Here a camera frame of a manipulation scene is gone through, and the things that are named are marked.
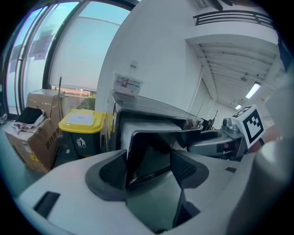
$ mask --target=floor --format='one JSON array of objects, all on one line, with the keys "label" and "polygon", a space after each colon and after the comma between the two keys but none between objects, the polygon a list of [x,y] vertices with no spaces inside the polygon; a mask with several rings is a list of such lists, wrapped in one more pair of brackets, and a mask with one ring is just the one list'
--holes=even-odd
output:
[{"label": "floor", "polygon": [[0,172],[12,196],[18,197],[44,174],[25,167],[15,154],[4,132],[5,128],[11,123],[12,121],[9,121],[0,126]]}]

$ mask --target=fluorescent light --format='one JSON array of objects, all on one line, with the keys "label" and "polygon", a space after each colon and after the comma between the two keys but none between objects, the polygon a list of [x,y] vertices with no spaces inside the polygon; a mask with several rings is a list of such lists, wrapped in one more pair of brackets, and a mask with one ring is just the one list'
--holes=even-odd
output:
[{"label": "fluorescent light", "polygon": [[259,83],[254,83],[253,87],[251,88],[251,90],[246,95],[246,98],[250,99],[251,96],[253,96],[255,94],[255,92],[260,88],[260,86],[261,85]]}]

